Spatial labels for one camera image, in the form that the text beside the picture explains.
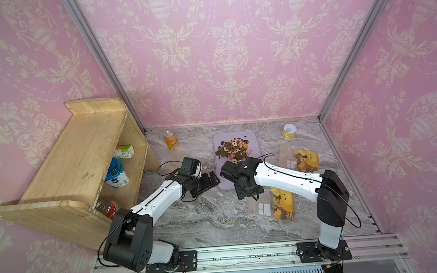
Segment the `ziploc bag with yellow chick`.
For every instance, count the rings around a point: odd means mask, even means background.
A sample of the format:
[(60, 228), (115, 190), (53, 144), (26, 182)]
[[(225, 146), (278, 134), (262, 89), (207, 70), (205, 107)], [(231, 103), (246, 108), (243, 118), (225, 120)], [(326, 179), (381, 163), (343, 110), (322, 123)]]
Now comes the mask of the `ziploc bag with yellow chick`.
[(257, 200), (248, 199), (248, 211), (251, 215), (291, 221), (295, 214), (294, 204), (293, 193), (271, 187), (265, 189)]

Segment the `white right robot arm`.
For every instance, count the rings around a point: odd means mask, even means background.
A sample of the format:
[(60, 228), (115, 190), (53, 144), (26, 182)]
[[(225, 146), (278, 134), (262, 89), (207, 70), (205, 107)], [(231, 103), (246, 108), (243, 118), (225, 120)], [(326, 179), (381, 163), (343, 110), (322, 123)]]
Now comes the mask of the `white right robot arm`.
[(334, 171), (325, 170), (322, 174), (297, 172), (248, 157), (238, 164), (225, 162), (220, 173), (234, 184), (240, 200), (258, 197), (267, 186), (316, 203), (317, 217), (321, 221), (318, 244), (330, 250), (338, 248), (347, 218), (349, 191)]

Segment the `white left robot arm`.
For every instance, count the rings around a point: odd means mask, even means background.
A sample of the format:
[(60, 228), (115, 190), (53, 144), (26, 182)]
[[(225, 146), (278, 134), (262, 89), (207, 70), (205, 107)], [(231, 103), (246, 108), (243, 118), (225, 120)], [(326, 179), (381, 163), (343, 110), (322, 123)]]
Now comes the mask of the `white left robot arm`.
[(131, 209), (120, 209), (98, 251), (104, 267), (124, 267), (140, 273), (149, 267), (175, 271), (182, 263), (178, 245), (155, 240), (153, 226), (166, 210), (186, 195), (192, 201), (220, 184), (216, 173), (204, 173), (199, 160), (186, 157), (181, 166), (163, 176), (165, 180), (147, 199)]

